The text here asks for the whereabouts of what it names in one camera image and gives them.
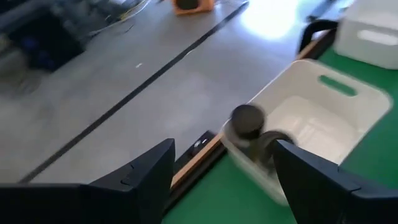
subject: orange object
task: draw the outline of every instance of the orange object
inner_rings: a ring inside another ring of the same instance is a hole
[[[172,0],[174,13],[176,15],[183,15],[183,14],[193,14],[198,12],[208,12],[214,9],[214,0],[197,0],[198,7],[194,9],[181,9],[179,5],[181,3],[185,3],[183,1],[189,2],[194,0]]]

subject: black handle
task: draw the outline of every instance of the black handle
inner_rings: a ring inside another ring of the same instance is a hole
[[[314,33],[323,30],[336,29],[337,25],[338,22],[326,19],[319,19],[311,22],[303,32],[300,48],[298,49],[298,54],[312,41],[312,36],[314,35]]]

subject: wooden edge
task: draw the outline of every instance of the wooden edge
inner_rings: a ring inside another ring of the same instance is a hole
[[[324,32],[321,37],[319,37],[317,40],[312,41],[310,44],[308,44],[296,57],[295,60],[300,60],[306,57],[310,53],[310,51],[323,39],[325,38],[328,34],[330,33],[330,30]],[[175,189],[181,181],[183,181],[186,176],[189,176],[189,174],[195,170],[195,168],[203,162],[213,151],[217,146],[221,144],[220,142],[221,139],[221,133],[218,133],[194,158],[192,158],[183,168],[181,168],[174,176],[171,184],[171,189]]]
[[[173,190],[185,176],[189,175],[211,152],[221,143],[221,134],[217,134],[195,157],[193,157],[182,169],[180,169],[172,180]]]

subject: green mat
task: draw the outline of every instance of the green mat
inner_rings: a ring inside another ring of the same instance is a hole
[[[322,63],[370,83],[398,99],[398,71],[384,70],[326,51]],[[343,163],[345,169],[398,188],[398,109],[393,108]],[[225,156],[171,210],[164,224],[295,223],[290,208],[274,203]]]

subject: white storage bin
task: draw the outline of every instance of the white storage bin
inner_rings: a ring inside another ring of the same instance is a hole
[[[339,24],[335,50],[382,68],[398,69],[398,1],[355,1]]]
[[[321,82],[325,79],[352,91],[346,95]],[[282,130],[302,149],[337,164],[392,104],[382,91],[311,60],[294,62],[250,102],[267,113],[264,131]],[[287,205],[277,177],[269,176],[226,137],[231,136],[229,121],[221,132],[221,142],[235,163],[276,202]]]

